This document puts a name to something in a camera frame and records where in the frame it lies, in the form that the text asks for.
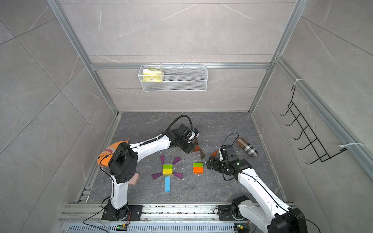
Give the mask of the yellow block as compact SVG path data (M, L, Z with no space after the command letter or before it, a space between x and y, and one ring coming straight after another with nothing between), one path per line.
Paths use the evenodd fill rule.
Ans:
M162 170L162 174L163 174L164 176L170 176L170 175L173 174L173 169L163 169L163 170Z

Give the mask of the light blue long block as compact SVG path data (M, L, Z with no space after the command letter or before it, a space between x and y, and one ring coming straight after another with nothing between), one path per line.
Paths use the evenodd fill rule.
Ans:
M165 192L168 193L171 191L171 179L170 176L165 177Z

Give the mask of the orange block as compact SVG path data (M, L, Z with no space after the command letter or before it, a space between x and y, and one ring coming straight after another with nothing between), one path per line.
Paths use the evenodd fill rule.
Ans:
M194 174L203 174L203 172L204 172L204 168L202 168L202 167L194 167L193 168L193 173Z

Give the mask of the orange red wedge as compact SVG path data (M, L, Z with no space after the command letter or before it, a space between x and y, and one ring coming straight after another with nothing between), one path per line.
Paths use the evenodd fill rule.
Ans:
M197 152L197 151L200 151L201 148L199 146L197 146L192 152Z

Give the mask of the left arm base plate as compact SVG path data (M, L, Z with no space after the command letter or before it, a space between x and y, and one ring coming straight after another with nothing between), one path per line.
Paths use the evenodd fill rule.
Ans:
M125 205L120 209L115 209L111 203L109 203L103 211L101 220L109 221L139 221L141 218L143 206L142 205Z

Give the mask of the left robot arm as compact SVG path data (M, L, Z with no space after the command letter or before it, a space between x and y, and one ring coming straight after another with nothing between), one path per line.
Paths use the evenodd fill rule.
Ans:
M134 177L137 163L140 160L173 147L179 147L185 153L191 153L196 147L193 140L198 135L199 131L196 128L190 129L181 124L177 129L167 130L140 143L128 144L127 141L120 141L107 147L100 154L98 165L109 168L113 184L110 206L119 210L128 205L129 181Z

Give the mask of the purple wedge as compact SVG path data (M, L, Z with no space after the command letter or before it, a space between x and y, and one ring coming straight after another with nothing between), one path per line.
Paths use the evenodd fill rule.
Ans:
M161 159L162 164L165 164L165 156L164 155L160 156L160 159Z
M177 177L177 178L179 178L179 179L183 179L183 174L182 173L173 173L173 175L175 176L175 177Z
M162 173L162 172L161 172L161 173L152 174L152 178L153 178L154 180L158 179L158 178L161 177L161 176L163 176L163 173Z
M175 164L177 164L178 162L180 162L181 161L181 158L180 157L176 157L175 159L174 159L174 161L173 161L173 165L175 165Z

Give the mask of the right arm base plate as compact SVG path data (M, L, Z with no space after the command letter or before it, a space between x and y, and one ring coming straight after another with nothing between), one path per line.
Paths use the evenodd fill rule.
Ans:
M231 205L218 205L218 216L219 220L244 220L243 217L238 216L236 212L232 209Z

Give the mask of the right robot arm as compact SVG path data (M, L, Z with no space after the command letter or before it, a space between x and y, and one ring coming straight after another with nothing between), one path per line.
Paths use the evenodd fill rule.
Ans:
M207 162L209 170L223 174L225 181L237 180L257 201L259 206L246 196L231 203L236 219L251 221L264 233L307 233L305 215L299 208L291 208L277 197L260 179L253 166L239 159L232 145L223 145Z

